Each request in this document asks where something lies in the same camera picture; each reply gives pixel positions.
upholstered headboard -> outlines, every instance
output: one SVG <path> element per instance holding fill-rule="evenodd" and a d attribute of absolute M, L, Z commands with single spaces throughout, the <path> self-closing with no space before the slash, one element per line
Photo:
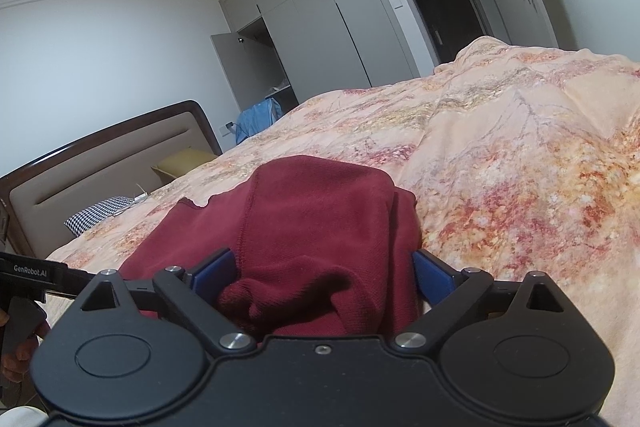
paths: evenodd
<path fill-rule="evenodd" d="M 65 145 L 0 178 L 17 253 L 44 258 L 73 235 L 67 217 L 112 196 L 161 187 L 151 169 L 187 147 L 222 154 L 198 103 L 180 102 Z"/>

wooden headboard frame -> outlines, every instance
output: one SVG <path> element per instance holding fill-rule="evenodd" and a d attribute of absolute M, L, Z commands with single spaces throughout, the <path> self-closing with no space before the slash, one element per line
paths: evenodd
<path fill-rule="evenodd" d="M 85 136 L 84 138 L 71 142 L 68 145 L 41 156 L 40 158 L 27 163 L 27 165 L 23 165 L 15 171 L 0 178 L 0 205 L 5 207 L 6 212 L 9 215 L 8 240 L 16 253 L 35 257 L 24 230 L 20 225 L 20 220 L 18 220 L 11 204 L 9 194 L 14 190 L 14 188 L 19 187 L 33 177 L 38 176 L 48 169 L 55 167 L 56 165 L 59 165 L 83 152 L 110 142 L 117 137 L 129 134 L 132 131 L 136 131 L 158 121 L 166 120 L 167 118 L 171 118 L 172 116 L 185 112 L 190 112 L 193 115 L 199 128 L 204 134 L 204 137 L 211 146 L 211 150 L 216 155 L 221 155 L 222 149 L 220 149 L 220 144 L 213 133 L 204 111 L 197 102 L 188 100 L 187 102 L 174 103 L 174 105 L 169 105 L 167 107 L 148 112 L 122 123 L 117 123 L 116 125 L 107 127 L 106 129 L 102 129 L 101 131 L 94 132 L 89 136 Z"/>

wall outlet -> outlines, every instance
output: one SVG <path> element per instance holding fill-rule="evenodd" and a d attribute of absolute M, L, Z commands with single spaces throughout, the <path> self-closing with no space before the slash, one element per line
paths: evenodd
<path fill-rule="evenodd" d="M 221 125 L 220 127 L 218 127 L 218 132 L 220 133 L 220 136 L 228 136 L 231 133 L 233 133 L 233 129 L 229 128 L 231 127 L 231 122 L 225 124 L 225 125 Z"/>

bedspread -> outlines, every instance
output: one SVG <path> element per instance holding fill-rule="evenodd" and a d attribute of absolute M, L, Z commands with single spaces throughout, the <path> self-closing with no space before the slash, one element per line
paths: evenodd
<path fill-rule="evenodd" d="M 447 263 L 508 280 L 548 272 L 616 359 L 604 417 L 635 425 L 639 105 L 640 64 L 625 57 L 479 38 L 427 78 L 308 100 L 49 258 L 119 267 L 180 198 L 204 205 L 274 158 L 377 167 L 415 193 L 423 246 Z"/>

blue gripper pad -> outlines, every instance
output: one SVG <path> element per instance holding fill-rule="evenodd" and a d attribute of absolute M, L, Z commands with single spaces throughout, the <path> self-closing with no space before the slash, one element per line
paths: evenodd
<path fill-rule="evenodd" d="M 226 250 L 193 274 L 191 289 L 205 302 L 213 304 L 220 292 L 238 277 L 236 256 Z"/>
<path fill-rule="evenodd" d="M 431 306 L 441 302 L 457 288 L 452 274 L 443 270 L 421 251 L 415 251 L 413 258 L 418 291 Z"/>

